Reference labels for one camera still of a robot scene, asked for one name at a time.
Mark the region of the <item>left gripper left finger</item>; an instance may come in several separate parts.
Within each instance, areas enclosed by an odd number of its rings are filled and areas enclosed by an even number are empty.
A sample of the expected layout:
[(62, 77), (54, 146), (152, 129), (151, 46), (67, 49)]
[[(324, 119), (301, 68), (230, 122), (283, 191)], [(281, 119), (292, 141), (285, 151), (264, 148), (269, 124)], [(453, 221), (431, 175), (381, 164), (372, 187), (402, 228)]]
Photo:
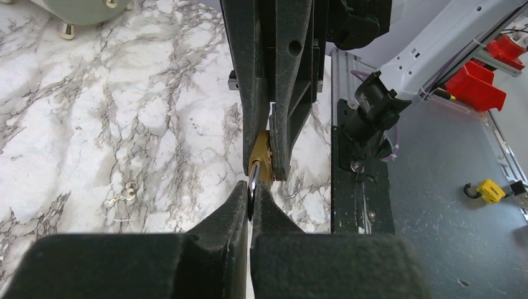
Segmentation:
[(245, 298), (247, 184), (185, 233), (55, 234), (25, 253), (4, 298)]

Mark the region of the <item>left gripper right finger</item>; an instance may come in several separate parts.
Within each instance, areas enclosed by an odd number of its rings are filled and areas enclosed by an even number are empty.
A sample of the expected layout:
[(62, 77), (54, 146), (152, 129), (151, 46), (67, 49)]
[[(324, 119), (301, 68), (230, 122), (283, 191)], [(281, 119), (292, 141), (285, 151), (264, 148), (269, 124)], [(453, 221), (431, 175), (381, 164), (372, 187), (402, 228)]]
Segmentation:
[(265, 182), (253, 200), (250, 267), (256, 298), (430, 298), (412, 246), (392, 234), (308, 234)]

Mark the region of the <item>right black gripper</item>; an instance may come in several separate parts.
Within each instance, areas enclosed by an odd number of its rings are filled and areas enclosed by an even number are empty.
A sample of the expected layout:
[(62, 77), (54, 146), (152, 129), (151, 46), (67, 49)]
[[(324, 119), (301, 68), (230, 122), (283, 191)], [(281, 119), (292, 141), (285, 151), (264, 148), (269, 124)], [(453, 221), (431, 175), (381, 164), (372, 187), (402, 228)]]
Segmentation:
[(389, 31), (391, 1), (221, 1), (243, 111), (243, 169), (270, 116), (273, 174), (285, 181), (298, 136), (291, 117), (321, 80), (330, 42), (365, 47)]

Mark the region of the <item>brass padlock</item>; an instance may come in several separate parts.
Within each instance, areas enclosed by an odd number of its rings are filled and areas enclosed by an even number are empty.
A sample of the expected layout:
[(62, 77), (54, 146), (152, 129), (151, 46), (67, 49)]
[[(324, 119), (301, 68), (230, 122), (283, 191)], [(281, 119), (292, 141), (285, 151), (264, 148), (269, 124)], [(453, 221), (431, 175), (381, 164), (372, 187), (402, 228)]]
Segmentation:
[(280, 181), (278, 195), (283, 200), (294, 199), (301, 189), (301, 181), (296, 179), (293, 184), (288, 181)]
[(268, 130), (259, 132), (257, 140), (250, 155), (248, 164), (248, 220), (253, 217), (257, 185), (260, 181), (273, 184), (274, 174), (271, 162), (270, 132)]

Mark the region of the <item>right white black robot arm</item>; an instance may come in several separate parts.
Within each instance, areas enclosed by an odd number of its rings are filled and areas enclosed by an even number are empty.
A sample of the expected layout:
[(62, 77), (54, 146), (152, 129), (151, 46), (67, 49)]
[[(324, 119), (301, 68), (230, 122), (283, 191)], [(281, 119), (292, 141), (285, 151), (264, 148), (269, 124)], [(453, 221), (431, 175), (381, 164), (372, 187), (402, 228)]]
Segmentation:
[[(526, 1), (450, 1), (399, 54), (359, 87), (360, 108), (346, 125), (360, 145), (396, 124), (438, 72)], [(391, 1), (222, 1), (243, 108), (243, 164), (251, 169), (269, 133), (271, 178), (284, 181), (293, 147), (316, 101), (327, 42), (365, 47), (389, 31)]]

